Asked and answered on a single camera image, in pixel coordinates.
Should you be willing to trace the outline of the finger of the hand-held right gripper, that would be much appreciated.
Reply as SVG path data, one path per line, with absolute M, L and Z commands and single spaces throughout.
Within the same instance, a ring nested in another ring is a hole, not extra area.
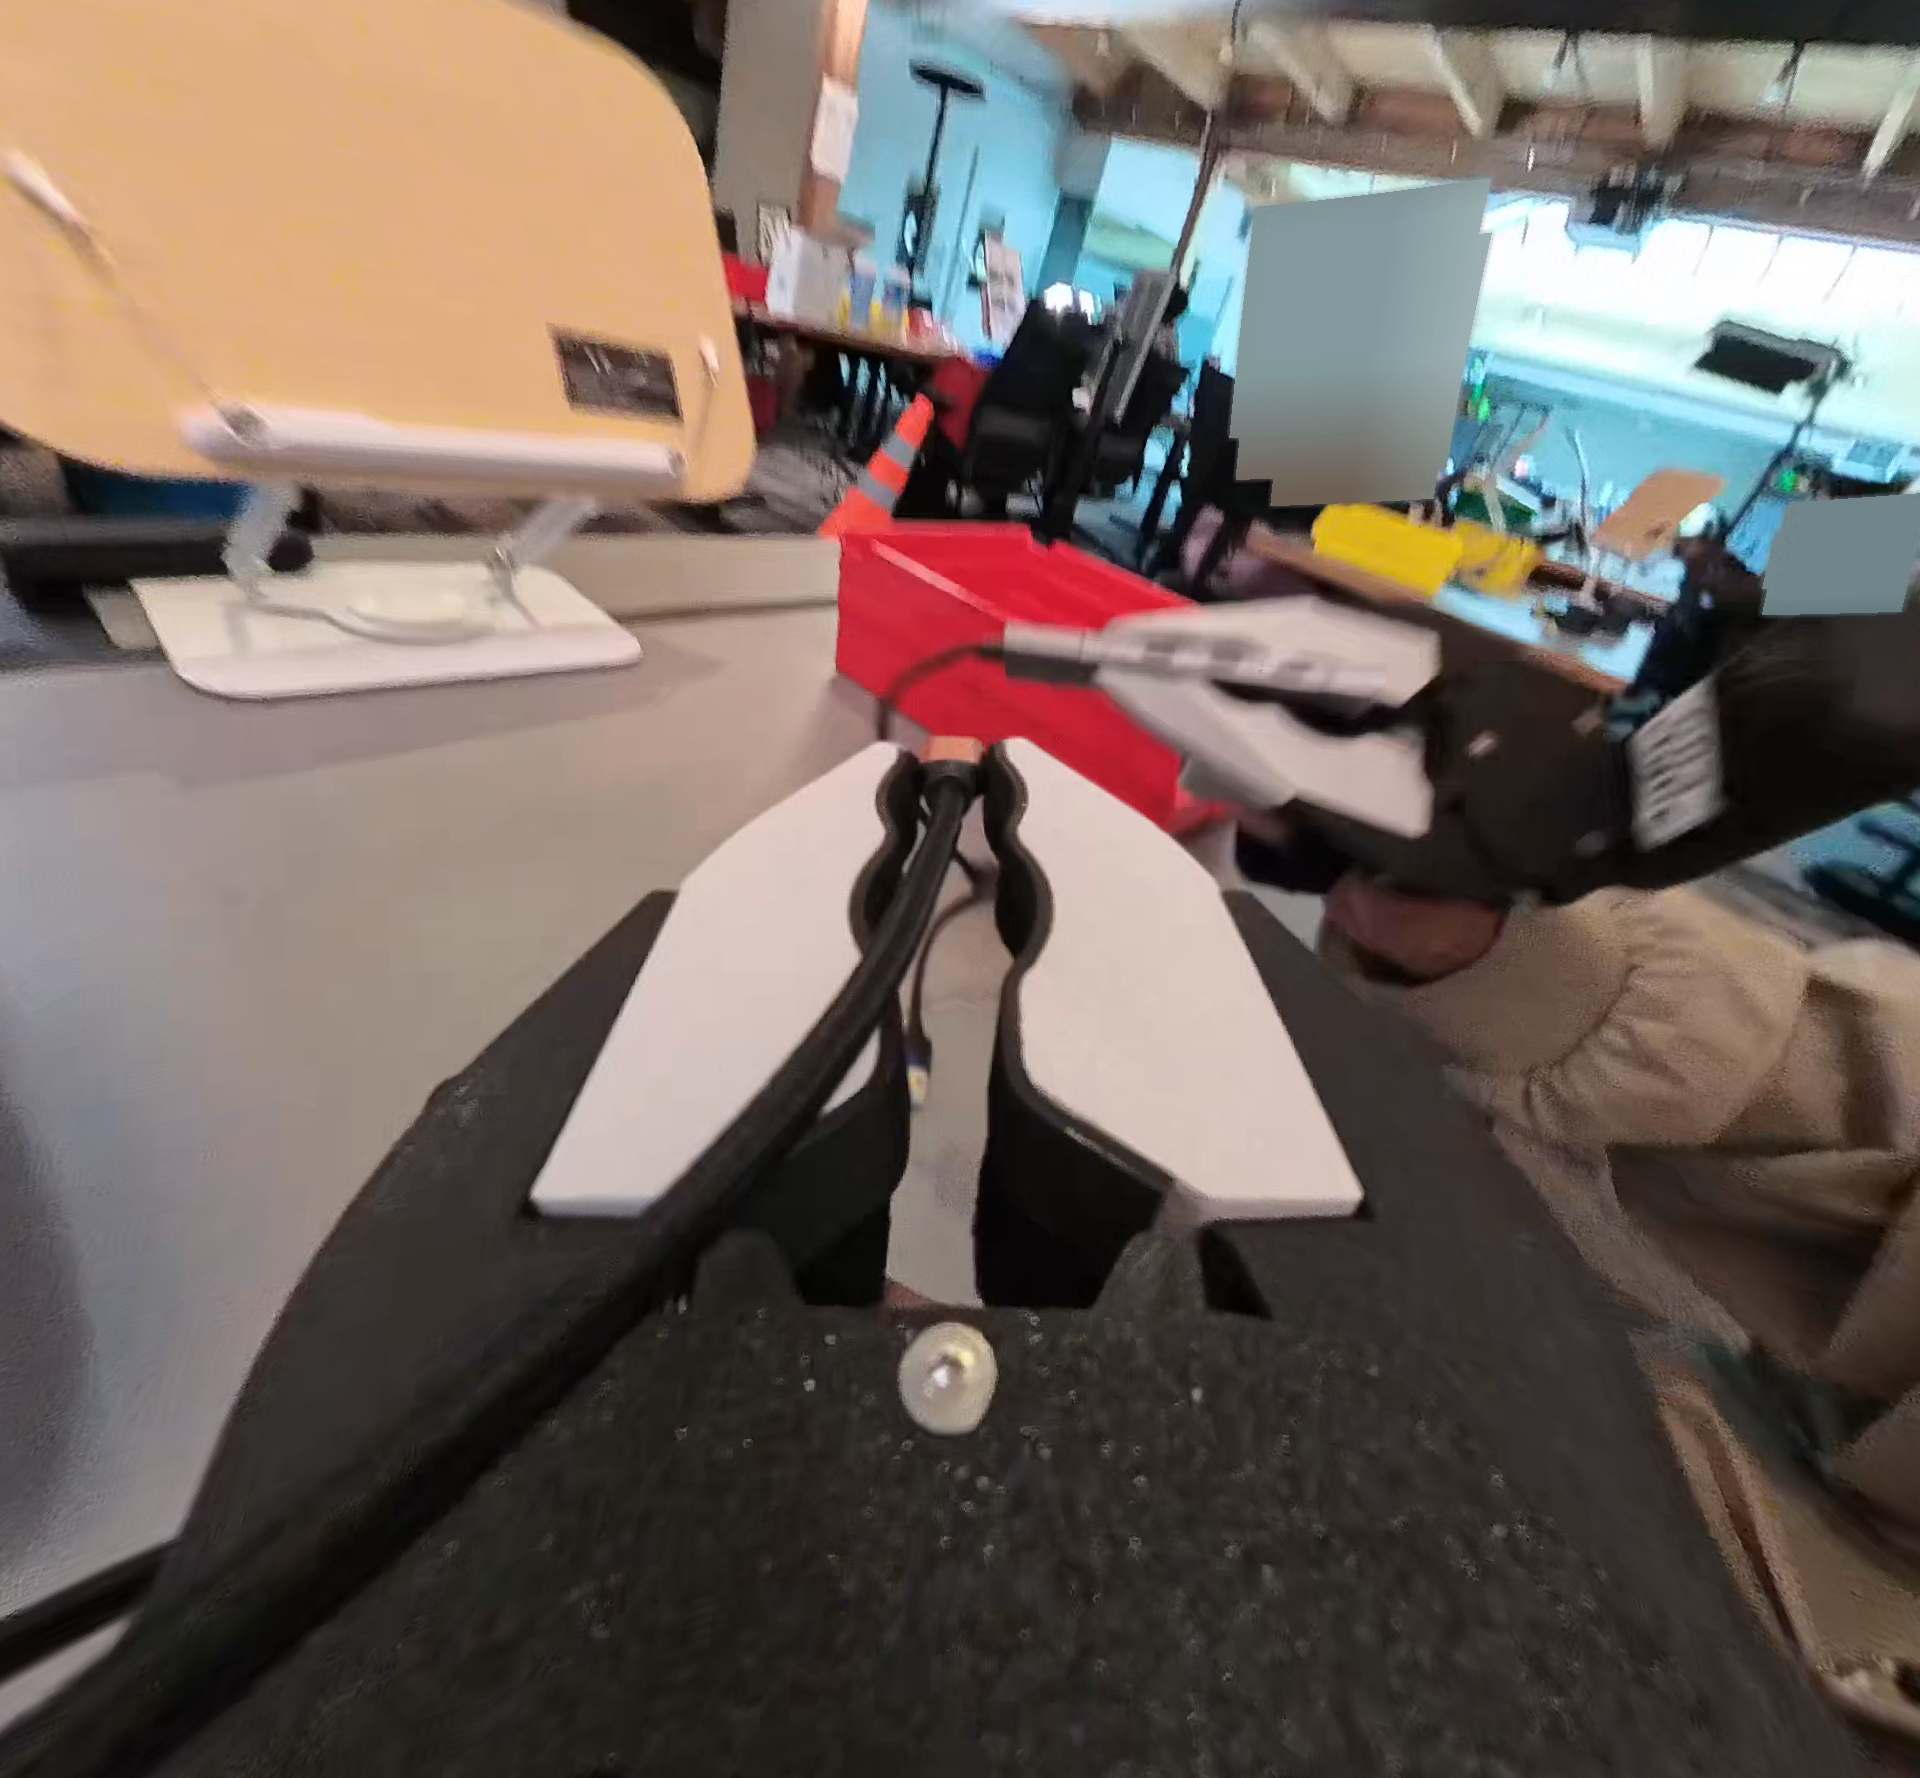
M 1310 805 L 1407 840 L 1434 817 L 1417 737 L 1327 737 L 1216 688 L 1145 688 L 1144 730 L 1180 760 L 1184 789 L 1207 802 Z
M 1207 685 L 1327 705 L 1402 708 L 1440 667 L 1434 629 L 1320 597 L 1134 615 L 1096 639 L 1099 685 Z

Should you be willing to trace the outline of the person's right forearm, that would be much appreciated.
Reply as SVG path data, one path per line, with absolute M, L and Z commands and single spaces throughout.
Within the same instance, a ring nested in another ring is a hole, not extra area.
M 1754 1212 L 1867 1226 L 1918 1189 L 1918 959 L 1798 946 L 1692 892 L 1515 909 L 1467 971 L 1388 987 L 1531 1167 L 1616 1156 Z

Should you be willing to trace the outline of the red plastic bin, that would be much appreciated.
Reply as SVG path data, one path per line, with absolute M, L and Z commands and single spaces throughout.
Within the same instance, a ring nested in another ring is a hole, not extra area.
M 952 648 L 994 643 L 1004 623 L 1102 629 L 1126 615 L 1187 612 L 1174 591 L 1021 527 L 901 527 L 839 541 L 835 669 L 875 701 L 901 675 Z M 1030 739 L 1168 835 L 1226 817 L 1180 786 L 1178 757 L 1108 698 L 1080 688 L 1014 682 L 982 662 L 894 695 L 933 737 Z

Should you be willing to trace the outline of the black cable gold plug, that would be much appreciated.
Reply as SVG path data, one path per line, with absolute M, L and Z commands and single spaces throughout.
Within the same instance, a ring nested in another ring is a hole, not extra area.
M 859 961 L 768 1085 L 641 1218 L 556 1221 L 532 1180 L 672 892 L 656 892 L 445 1081 L 276 1312 L 178 1537 L 3 1623 L 3 1670 L 127 1618 L 3 1736 L 5 1776 L 153 1776 L 397 1557 L 692 1283 L 852 1068 L 914 959 L 976 798 L 920 765 L 913 854 Z

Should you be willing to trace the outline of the black floor lamp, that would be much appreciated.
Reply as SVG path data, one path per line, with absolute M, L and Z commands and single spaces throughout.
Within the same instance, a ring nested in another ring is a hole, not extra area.
M 907 274 L 907 304 L 913 309 L 929 307 L 927 273 L 929 273 L 929 247 L 933 232 L 939 229 L 939 202 L 942 202 L 942 160 L 947 140 L 947 112 L 958 104 L 979 104 L 985 99 L 982 81 L 973 76 L 942 66 L 933 60 L 914 60 L 908 66 L 913 81 L 933 94 L 933 124 L 920 160 L 920 174 L 907 186 L 897 232 L 897 265 Z

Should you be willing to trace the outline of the orange traffic cone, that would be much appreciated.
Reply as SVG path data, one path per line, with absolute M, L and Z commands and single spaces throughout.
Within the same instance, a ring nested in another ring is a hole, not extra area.
M 894 527 L 897 502 L 907 495 L 936 415 L 939 410 L 929 395 L 913 398 L 867 467 L 818 527 L 820 541 L 884 535 Z

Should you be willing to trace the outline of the person's right hand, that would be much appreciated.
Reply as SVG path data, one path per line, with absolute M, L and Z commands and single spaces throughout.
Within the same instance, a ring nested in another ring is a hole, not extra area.
M 1432 985 L 1474 967 L 1500 941 L 1508 908 L 1409 895 L 1346 874 L 1324 902 L 1324 928 L 1369 971 Z

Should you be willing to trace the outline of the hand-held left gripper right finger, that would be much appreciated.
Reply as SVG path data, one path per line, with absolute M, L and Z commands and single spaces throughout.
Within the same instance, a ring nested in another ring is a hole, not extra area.
M 1352 1221 L 1366 1189 L 1229 895 L 1030 739 L 982 762 L 1008 974 L 973 1274 L 986 1306 L 1090 1306 L 1145 1237 Z

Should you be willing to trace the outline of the black office chair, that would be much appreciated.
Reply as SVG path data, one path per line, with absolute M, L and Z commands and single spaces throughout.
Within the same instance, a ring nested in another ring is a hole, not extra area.
M 958 488 L 979 499 L 982 516 L 1008 521 L 1014 498 L 1035 492 L 1033 535 L 1064 541 L 1096 451 L 1119 433 L 1139 363 L 1139 337 L 1118 307 L 1090 319 L 1080 304 L 1030 300 L 958 451 Z

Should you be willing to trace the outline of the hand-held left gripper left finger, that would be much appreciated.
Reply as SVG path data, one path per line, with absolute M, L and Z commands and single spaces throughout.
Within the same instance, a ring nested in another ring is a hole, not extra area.
M 871 743 L 682 884 L 532 1180 L 540 1218 L 641 1218 L 773 1081 L 852 980 L 920 819 L 914 760 Z M 807 1302 L 878 1302 L 908 1140 L 885 1007 L 806 1137 L 728 1231 L 758 1231 Z

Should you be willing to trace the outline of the person's beige jacket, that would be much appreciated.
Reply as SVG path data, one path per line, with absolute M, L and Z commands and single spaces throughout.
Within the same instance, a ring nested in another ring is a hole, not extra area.
M 1583 1244 L 1672 1336 L 1653 1397 L 1765 1635 L 1918 1762 L 1918 1192 L 1867 1226 L 1754 1212 L 1616 1156 Z

